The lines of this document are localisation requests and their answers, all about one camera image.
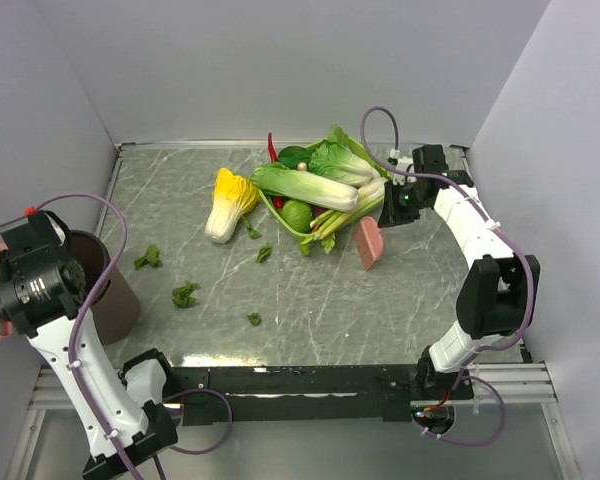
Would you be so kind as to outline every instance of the vegetable leaf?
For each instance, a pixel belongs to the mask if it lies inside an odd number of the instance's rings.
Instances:
[[[298,153],[304,152],[305,150],[306,150],[306,148],[299,147],[297,145],[291,145],[290,147],[285,147],[282,150],[280,150],[280,153],[278,153],[278,161],[282,162],[286,165],[286,163],[285,163],[286,161],[291,160]]]
[[[311,162],[311,153],[313,150],[313,148],[296,146],[283,148],[278,155],[278,162],[291,170],[297,170],[299,163],[305,162],[308,165]]]
[[[247,229],[247,232],[249,232],[249,236],[253,239],[256,238],[260,238],[262,235],[260,235],[260,232],[258,232],[255,228],[253,228],[251,226],[251,222],[249,221],[249,219],[245,216],[242,217],[242,223],[244,223],[245,228]]]
[[[346,185],[361,187],[371,180],[373,167],[347,147],[325,143],[313,152],[309,171]]]
[[[171,295],[174,297],[188,297],[191,295],[191,293],[193,293],[194,290],[197,290],[198,288],[200,288],[200,284],[187,282],[184,287],[174,288],[171,291]]]
[[[330,253],[331,250],[333,250],[333,247],[336,246],[336,234],[334,233],[330,233],[329,235],[327,235],[326,237],[324,237],[320,243],[322,244],[322,246],[324,247],[324,251],[327,253]]]
[[[196,304],[195,297],[173,297],[171,301],[178,308],[191,308]]]
[[[145,265],[151,265],[153,268],[162,266],[162,260],[160,260],[160,250],[155,245],[149,245],[147,247],[147,253],[143,257],[137,258],[133,262],[136,270],[140,270]]]
[[[309,245],[306,243],[298,243],[298,250],[300,250],[300,253],[302,253],[305,257],[311,255],[311,252],[309,251]]]
[[[271,246],[270,243],[267,243],[258,252],[258,257],[256,258],[256,262],[263,263],[267,258],[269,258],[272,251],[273,251],[273,247]]]
[[[349,135],[344,133],[344,130],[338,125],[332,125],[329,135],[327,135],[327,142],[337,143],[345,148],[349,148]]]
[[[249,319],[249,323],[254,327],[257,327],[262,323],[262,317],[259,313],[252,313],[250,315],[247,315],[247,318]]]

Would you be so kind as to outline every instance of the gray marble table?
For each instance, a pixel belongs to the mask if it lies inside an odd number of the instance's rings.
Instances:
[[[453,168],[461,167],[460,155],[447,149]],[[449,328],[467,266],[432,211],[386,230],[384,256],[369,272],[351,228],[329,255],[314,248],[306,258],[261,203],[250,215],[261,239],[243,228],[224,245],[205,237],[217,170],[248,176],[268,161],[263,148],[123,150],[112,195],[129,228],[119,267],[141,299],[142,317],[107,347],[114,365],[152,347],[177,366],[413,363]],[[113,215],[101,238],[115,251],[120,227]],[[273,254],[258,264],[266,242]],[[151,243],[164,266],[135,271],[134,259]],[[199,304],[179,310],[170,292],[186,280],[200,283]],[[258,327],[247,320],[252,312],[262,316]],[[521,357],[511,349],[481,360]]]

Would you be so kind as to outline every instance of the chili pepper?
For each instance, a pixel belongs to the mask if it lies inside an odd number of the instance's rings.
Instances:
[[[276,149],[273,148],[273,135],[269,132],[269,136],[267,137],[267,143],[269,145],[269,156],[271,157],[271,163],[275,163],[278,161],[278,155],[276,155]],[[284,207],[284,198],[274,196],[273,198],[273,206],[276,208]]]
[[[267,142],[269,143],[269,156],[271,157],[271,163],[275,163],[278,161],[278,155],[276,155],[276,149],[273,148],[273,135],[271,132],[269,132]]]

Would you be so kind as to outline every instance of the white backdrop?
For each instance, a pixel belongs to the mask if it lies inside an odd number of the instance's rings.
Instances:
[[[600,479],[600,0],[553,0],[474,147],[494,218],[542,271],[527,340]]]
[[[470,145],[548,0],[35,0],[115,142],[357,136]],[[385,123],[372,137],[389,139]]]

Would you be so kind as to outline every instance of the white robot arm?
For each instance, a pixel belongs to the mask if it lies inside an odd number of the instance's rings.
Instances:
[[[483,218],[469,203],[471,199],[486,211],[467,172],[449,169],[441,145],[425,145],[411,157],[396,157],[392,151],[389,162],[398,170],[446,176],[466,194],[434,179],[405,179],[394,174],[393,181],[385,184],[384,208],[378,220],[381,228],[403,225],[420,218],[421,209],[431,208],[458,242],[470,268],[456,304],[458,319],[424,355],[434,372],[456,373],[481,347],[493,345],[520,327],[526,299],[522,266],[494,233],[499,225]],[[532,255],[526,258],[537,288],[540,265]]]
[[[86,281],[71,256],[66,225],[52,212],[39,211],[1,226],[0,234],[7,246],[0,252],[0,318],[12,322],[47,360],[80,416],[91,454],[83,478],[109,479],[127,470],[112,437],[134,465],[175,444],[176,424],[162,405],[172,373],[157,350],[128,362],[118,377],[86,311],[75,341],[78,360],[70,362],[71,332]],[[89,399],[76,382],[75,368]],[[90,402],[98,406],[108,434]]]

